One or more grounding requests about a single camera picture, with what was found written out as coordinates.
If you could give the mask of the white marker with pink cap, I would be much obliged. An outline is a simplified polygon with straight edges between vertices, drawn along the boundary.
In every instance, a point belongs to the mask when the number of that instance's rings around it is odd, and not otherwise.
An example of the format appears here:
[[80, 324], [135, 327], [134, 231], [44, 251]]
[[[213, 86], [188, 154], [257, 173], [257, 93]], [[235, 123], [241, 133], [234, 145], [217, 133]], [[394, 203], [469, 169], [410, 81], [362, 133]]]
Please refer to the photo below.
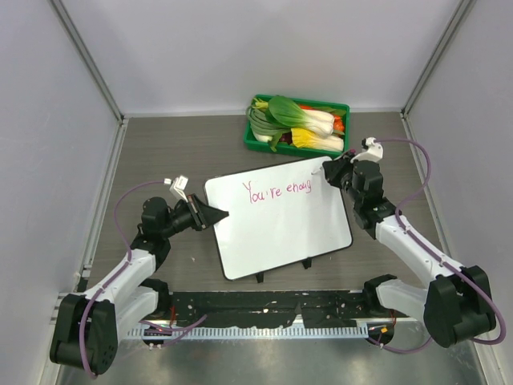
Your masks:
[[[354, 156], [354, 154], [355, 154], [355, 150], [354, 149], [350, 149], [348, 151], [343, 152], [340, 156], [337, 156], [336, 158], [333, 158], [333, 161], [338, 161], [338, 160], [340, 160], [342, 158], [345, 158], [347, 156]], [[314, 169], [311, 172], [311, 174], [312, 175], [316, 175], [316, 174], [318, 174], [318, 173], [320, 173], [322, 171], [323, 171], [323, 166], [321, 165], [319, 168]]]

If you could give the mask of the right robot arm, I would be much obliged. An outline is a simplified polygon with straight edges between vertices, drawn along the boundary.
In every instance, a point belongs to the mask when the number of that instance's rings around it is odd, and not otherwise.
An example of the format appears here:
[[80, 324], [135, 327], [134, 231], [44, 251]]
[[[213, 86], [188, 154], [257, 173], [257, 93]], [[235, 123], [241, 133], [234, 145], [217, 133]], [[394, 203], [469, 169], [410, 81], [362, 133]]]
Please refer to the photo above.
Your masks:
[[326, 181], [353, 199], [357, 224], [406, 263], [423, 288], [391, 274], [367, 281], [363, 310], [378, 317], [387, 310], [420, 321], [441, 347], [478, 337], [496, 328], [487, 274], [445, 255], [424, 238], [384, 196], [379, 164], [345, 154], [323, 162]]

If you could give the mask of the white whiteboard black frame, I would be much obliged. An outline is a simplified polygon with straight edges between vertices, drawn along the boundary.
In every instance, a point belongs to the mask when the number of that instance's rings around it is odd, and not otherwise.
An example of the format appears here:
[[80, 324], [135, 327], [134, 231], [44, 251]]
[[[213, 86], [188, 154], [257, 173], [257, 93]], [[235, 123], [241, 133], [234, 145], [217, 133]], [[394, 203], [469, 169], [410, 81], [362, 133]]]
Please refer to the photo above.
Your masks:
[[352, 245], [341, 190], [321, 171], [327, 160], [297, 160], [205, 182], [208, 205], [228, 212], [213, 227], [228, 280]]

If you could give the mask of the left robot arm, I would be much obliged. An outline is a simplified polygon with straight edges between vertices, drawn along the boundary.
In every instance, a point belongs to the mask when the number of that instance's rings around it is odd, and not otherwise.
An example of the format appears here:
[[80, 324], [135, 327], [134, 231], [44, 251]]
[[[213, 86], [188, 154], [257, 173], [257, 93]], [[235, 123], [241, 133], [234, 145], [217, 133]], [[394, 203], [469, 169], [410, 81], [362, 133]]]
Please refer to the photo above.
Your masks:
[[152, 278], [171, 250], [171, 237], [186, 229], [202, 231], [228, 217], [191, 194], [170, 207], [162, 197], [143, 203], [138, 233], [122, 261], [83, 293], [60, 302], [49, 358], [95, 377], [112, 365], [119, 343], [148, 315], [169, 314], [168, 284]]

